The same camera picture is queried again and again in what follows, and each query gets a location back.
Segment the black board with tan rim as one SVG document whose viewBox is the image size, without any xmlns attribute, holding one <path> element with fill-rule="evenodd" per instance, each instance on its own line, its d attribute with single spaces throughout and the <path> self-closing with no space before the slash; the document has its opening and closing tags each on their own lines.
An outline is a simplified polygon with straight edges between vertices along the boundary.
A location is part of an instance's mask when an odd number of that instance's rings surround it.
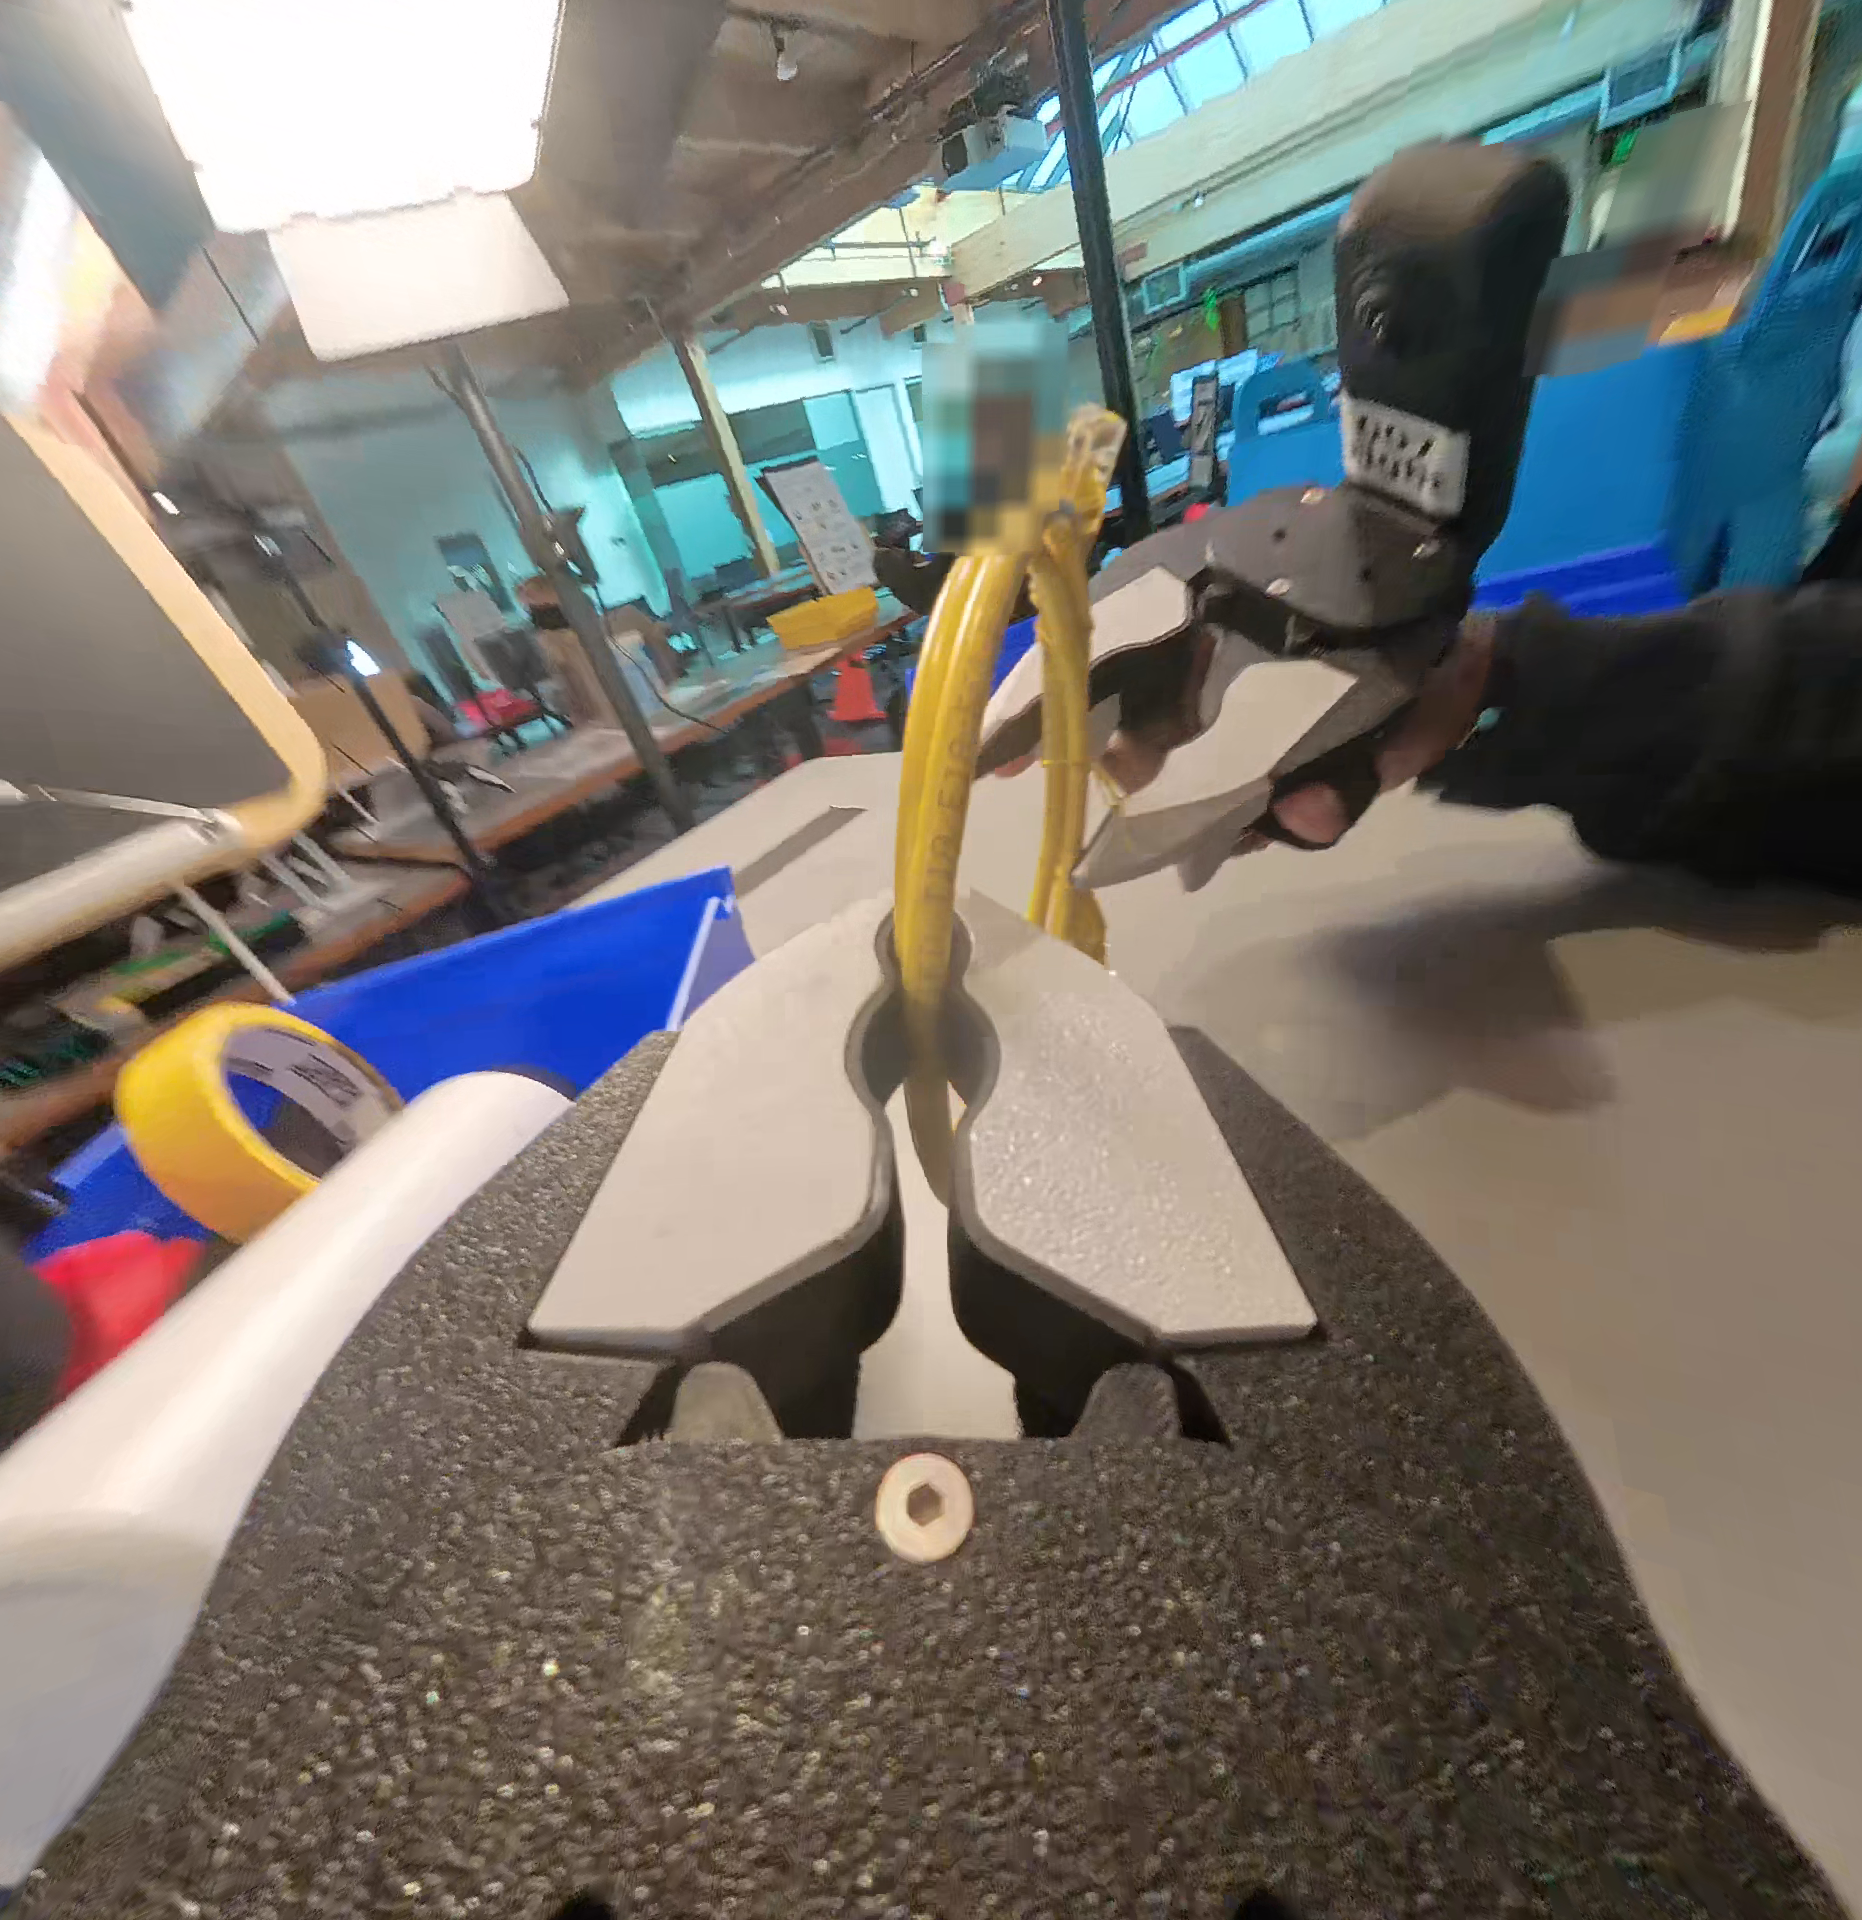
<svg viewBox="0 0 1862 1920">
<path fill-rule="evenodd" d="M 0 409 L 0 974 L 278 852 L 330 784 L 129 496 Z"/>
</svg>

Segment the white instruction sign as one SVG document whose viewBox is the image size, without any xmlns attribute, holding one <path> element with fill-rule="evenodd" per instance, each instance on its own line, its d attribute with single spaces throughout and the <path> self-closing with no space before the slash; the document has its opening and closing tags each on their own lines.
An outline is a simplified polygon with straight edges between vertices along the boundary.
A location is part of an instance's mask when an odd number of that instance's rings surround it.
<svg viewBox="0 0 1862 1920">
<path fill-rule="evenodd" d="M 878 587 L 871 535 L 817 454 L 762 466 L 756 480 L 790 526 L 820 596 Z"/>
</svg>

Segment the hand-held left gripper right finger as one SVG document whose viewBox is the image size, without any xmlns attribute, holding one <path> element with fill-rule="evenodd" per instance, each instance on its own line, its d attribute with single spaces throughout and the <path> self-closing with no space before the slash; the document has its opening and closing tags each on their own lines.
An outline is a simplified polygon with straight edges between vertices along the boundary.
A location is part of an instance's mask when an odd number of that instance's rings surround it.
<svg viewBox="0 0 1862 1920">
<path fill-rule="evenodd" d="M 1019 1404 L 1309 1340 L 1317 1314 L 1180 1044 L 1121 978 L 960 895 L 950 1293 Z"/>
</svg>

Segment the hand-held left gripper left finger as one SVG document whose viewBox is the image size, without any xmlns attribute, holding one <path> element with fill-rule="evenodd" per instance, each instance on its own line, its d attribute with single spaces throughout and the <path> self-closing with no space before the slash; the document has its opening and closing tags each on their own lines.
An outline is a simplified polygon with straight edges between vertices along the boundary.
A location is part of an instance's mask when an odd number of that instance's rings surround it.
<svg viewBox="0 0 1862 1920">
<path fill-rule="evenodd" d="M 851 1404 L 901 1293 L 885 1103 L 889 901 L 859 899 L 691 1012 L 525 1324 L 537 1349 L 743 1370 Z"/>
</svg>

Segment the person's right hand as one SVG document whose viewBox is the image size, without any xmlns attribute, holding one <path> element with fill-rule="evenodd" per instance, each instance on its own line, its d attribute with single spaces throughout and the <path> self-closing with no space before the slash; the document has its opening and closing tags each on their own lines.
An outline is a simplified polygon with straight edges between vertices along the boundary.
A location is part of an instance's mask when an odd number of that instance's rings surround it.
<svg viewBox="0 0 1862 1920">
<path fill-rule="evenodd" d="M 1105 776 L 1124 792 L 1147 787 L 1166 761 L 1207 730 L 1204 686 L 1215 644 L 1193 639 L 1180 694 L 1134 689 L 1132 718 L 1120 719 L 1101 754 Z M 1493 619 L 1470 613 L 1450 639 L 1446 656 L 1424 676 L 1417 697 L 1401 708 L 1373 754 L 1378 792 L 1394 792 L 1428 772 L 1474 726 L 1493 651 Z M 1299 849 L 1335 845 L 1355 822 L 1328 781 L 1299 784 L 1266 807 L 1280 842 Z"/>
</svg>

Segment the grey metal pole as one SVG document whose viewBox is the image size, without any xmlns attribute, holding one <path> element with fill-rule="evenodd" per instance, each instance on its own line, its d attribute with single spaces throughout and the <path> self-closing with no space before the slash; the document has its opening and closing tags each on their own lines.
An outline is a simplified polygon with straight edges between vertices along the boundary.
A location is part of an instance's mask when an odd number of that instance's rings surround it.
<svg viewBox="0 0 1862 1920">
<path fill-rule="evenodd" d="M 472 428 L 508 508 L 517 524 L 519 541 L 533 567 L 551 587 L 568 630 L 576 635 L 587 670 L 614 709 L 618 727 L 652 786 L 656 803 L 678 833 L 695 826 L 695 810 L 681 790 L 668 751 L 660 746 L 652 722 L 629 683 L 608 637 L 603 613 L 594 606 L 585 583 L 568 558 L 557 519 L 548 510 L 524 457 L 511 444 L 485 395 L 478 371 L 459 344 L 442 350 L 442 384 Z"/>
</svg>

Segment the white bottle with black lid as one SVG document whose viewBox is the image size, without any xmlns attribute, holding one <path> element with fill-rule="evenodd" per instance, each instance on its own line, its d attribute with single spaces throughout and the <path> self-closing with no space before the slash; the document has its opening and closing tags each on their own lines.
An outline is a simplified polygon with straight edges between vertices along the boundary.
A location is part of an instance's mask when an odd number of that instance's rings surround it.
<svg viewBox="0 0 1862 1920">
<path fill-rule="evenodd" d="M 348 1336 L 574 1099 L 508 1069 L 428 1088 L 0 1454 L 0 1891 L 150 1714 Z"/>
</svg>

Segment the long wooden table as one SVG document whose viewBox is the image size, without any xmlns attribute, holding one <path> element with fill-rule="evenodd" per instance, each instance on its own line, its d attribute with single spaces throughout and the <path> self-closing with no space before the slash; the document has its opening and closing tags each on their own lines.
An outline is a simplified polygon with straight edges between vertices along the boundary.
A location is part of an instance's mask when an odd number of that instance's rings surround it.
<svg viewBox="0 0 1862 1920">
<path fill-rule="evenodd" d="M 776 727 L 796 739 L 800 723 L 816 713 L 816 697 L 847 659 L 894 635 L 881 621 L 859 635 L 807 650 L 762 658 L 738 682 L 707 683 L 687 716 L 668 716 L 656 734 L 661 755 L 678 766 L 685 755 L 695 772 L 705 761 L 741 758 L 748 741 Z M 509 755 L 497 769 L 504 787 L 482 786 L 467 798 L 458 824 L 478 853 L 489 856 L 528 837 L 562 814 L 638 790 L 656 796 L 638 749 L 614 726 L 582 726 Z M 390 790 L 390 807 L 367 824 L 328 831 L 328 849 L 344 861 L 395 867 L 458 867 L 462 853 L 443 824 L 408 777 Z"/>
</svg>

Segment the yellow plastic bin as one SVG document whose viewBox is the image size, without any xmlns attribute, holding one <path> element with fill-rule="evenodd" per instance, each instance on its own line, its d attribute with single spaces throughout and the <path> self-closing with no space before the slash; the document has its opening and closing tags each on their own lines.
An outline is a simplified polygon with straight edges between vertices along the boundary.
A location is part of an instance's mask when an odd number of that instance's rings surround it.
<svg viewBox="0 0 1862 1920">
<path fill-rule="evenodd" d="M 837 647 L 878 623 L 874 586 L 811 593 L 765 613 L 765 623 L 787 654 Z"/>
</svg>

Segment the yellow tape roll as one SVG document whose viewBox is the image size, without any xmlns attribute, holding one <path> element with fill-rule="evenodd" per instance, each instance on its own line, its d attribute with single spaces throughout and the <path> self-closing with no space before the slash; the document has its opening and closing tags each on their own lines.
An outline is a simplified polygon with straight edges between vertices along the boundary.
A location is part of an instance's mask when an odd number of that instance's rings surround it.
<svg viewBox="0 0 1862 1920">
<path fill-rule="evenodd" d="M 237 1084 L 303 1115 L 337 1157 L 405 1106 L 364 1055 L 279 1007 L 220 1001 L 164 1029 L 119 1069 L 111 1109 L 158 1194 L 228 1242 L 258 1235 L 321 1181 L 268 1138 Z"/>
</svg>

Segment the large blue container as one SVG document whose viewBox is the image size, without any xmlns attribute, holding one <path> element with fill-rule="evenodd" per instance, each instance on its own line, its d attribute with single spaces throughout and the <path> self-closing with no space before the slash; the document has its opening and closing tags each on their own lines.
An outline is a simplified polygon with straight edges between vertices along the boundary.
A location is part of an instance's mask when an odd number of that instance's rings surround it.
<svg viewBox="0 0 1862 1920">
<path fill-rule="evenodd" d="M 1696 357 L 1656 347 L 1538 380 L 1511 505 L 1475 569 L 1478 611 L 1543 598 L 1584 615 L 1633 615 L 1683 602 L 1668 517 Z M 1220 371 L 1242 371 L 1221 446 L 1228 503 L 1342 476 L 1334 370 L 1306 357 L 1249 366 L 1242 354 Z"/>
</svg>

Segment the blue plastic bin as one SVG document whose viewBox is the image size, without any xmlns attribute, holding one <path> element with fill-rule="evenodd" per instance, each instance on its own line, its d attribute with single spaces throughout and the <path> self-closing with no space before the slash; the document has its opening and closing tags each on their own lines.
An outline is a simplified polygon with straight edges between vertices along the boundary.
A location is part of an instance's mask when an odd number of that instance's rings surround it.
<svg viewBox="0 0 1862 1920">
<path fill-rule="evenodd" d="M 638 1042 L 675 1033 L 752 966 L 733 874 L 705 867 L 597 903 L 482 933 L 274 1005 L 362 1055 L 404 1099 L 349 1156 L 324 1143 L 272 1091 L 237 1081 L 265 1135 L 319 1186 L 287 1233 L 312 1248 L 314 1219 L 362 1246 L 413 1250 L 493 1171 L 562 1118 Z M 117 1121 L 54 1174 L 63 1209 L 31 1240 L 31 1261 L 83 1240 L 141 1230 L 213 1235 L 160 1194 Z"/>
</svg>

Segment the person's right forearm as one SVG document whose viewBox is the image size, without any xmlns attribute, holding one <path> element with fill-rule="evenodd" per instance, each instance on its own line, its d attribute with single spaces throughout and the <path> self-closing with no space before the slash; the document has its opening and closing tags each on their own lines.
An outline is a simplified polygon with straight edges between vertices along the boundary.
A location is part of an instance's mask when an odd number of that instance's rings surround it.
<svg viewBox="0 0 1862 1920">
<path fill-rule="evenodd" d="M 1490 617 L 1471 730 L 1420 786 L 1560 814 L 1593 856 L 1862 901 L 1862 583 Z"/>
</svg>

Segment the black metal pole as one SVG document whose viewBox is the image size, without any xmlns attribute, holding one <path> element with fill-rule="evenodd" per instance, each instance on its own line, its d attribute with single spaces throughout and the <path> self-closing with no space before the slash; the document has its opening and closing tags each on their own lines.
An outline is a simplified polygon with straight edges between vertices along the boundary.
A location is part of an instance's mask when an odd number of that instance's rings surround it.
<svg viewBox="0 0 1862 1920">
<path fill-rule="evenodd" d="M 1124 280 L 1110 209 L 1100 106 L 1083 2 L 1044 6 L 1061 110 L 1068 186 L 1083 261 L 1092 336 L 1105 409 L 1124 428 L 1112 467 L 1117 490 L 1116 532 L 1134 544 L 1152 532 L 1152 503 L 1138 441 L 1136 378 Z"/>
</svg>

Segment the bright softbox light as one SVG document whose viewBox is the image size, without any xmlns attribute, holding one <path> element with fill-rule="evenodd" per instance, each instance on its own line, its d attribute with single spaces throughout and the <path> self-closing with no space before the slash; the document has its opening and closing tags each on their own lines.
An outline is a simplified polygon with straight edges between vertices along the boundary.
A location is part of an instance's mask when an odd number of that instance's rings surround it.
<svg viewBox="0 0 1862 1920">
<path fill-rule="evenodd" d="M 564 311 L 533 179 L 562 2 L 137 2 L 129 45 L 216 228 L 326 366 Z"/>
</svg>

